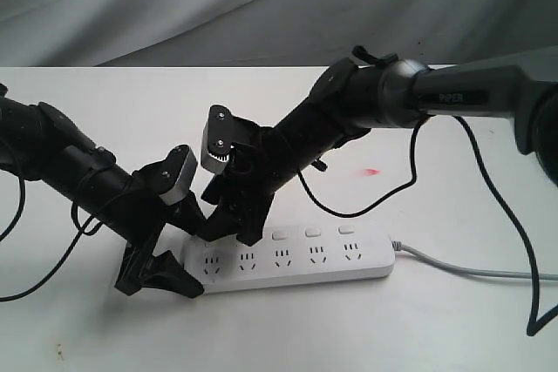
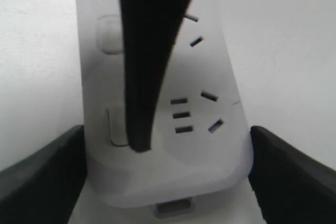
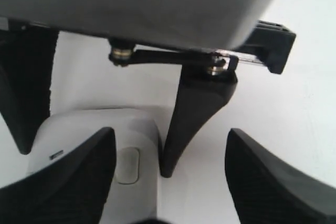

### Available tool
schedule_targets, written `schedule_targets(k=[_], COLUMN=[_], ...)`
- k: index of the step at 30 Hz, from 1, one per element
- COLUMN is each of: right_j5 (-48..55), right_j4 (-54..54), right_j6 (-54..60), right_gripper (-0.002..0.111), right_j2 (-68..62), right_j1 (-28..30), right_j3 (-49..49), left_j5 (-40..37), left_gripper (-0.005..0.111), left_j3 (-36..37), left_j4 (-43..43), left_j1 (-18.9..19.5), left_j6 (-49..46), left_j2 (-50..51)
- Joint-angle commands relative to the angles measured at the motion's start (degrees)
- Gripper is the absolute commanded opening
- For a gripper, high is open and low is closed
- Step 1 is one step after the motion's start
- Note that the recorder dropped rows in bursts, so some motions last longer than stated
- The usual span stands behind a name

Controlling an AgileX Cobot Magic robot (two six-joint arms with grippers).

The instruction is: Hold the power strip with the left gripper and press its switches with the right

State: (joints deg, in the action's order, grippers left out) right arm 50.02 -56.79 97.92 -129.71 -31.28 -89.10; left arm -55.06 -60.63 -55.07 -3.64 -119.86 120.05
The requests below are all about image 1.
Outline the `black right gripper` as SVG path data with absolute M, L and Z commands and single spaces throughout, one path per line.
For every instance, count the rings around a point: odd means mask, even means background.
M 202 200 L 216 208 L 196 236 L 213 242 L 236 235 L 252 247 L 262 239 L 276 191 L 300 170 L 301 120 L 284 118 L 274 126 L 259 125 L 251 146 L 235 145 L 226 168 L 205 187 Z M 236 210 L 240 206 L 242 218 Z

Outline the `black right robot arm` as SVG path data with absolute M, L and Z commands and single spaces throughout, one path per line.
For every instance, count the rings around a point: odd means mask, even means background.
M 328 151 L 374 129 L 412 129 L 437 115 L 504 118 L 520 153 L 557 178 L 557 50 L 523 51 L 432 68 L 356 47 L 330 66 L 308 96 L 272 126 L 209 109 L 201 163 L 213 177 L 202 199 L 214 211 L 198 229 L 206 241 L 234 235 L 251 246 L 275 193 Z

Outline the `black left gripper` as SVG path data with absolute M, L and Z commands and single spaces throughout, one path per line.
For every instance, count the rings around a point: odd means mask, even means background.
M 204 293 L 203 285 L 183 268 L 171 251 L 155 255 L 153 250 L 163 227 L 170 221 L 174 227 L 197 236 L 207 219 L 193 191 L 172 206 L 160 199 L 153 189 L 160 163 L 133 172 L 130 193 L 116 202 L 125 215 L 119 226 L 124 228 L 126 249 L 115 287 L 126 295 L 153 288 L 193 299 Z

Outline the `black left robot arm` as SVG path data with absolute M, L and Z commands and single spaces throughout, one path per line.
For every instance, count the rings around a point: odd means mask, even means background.
M 126 241 L 115 282 L 126 295 L 143 287 L 188 298 L 203 293 L 171 252 L 153 255 L 165 225 L 196 233 L 205 222 L 190 189 L 196 167 L 191 148 L 177 145 L 163 160 L 126 172 L 54 106 L 1 98 L 2 170 L 19 184 L 43 181 L 65 196 L 78 235 L 108 227 Z

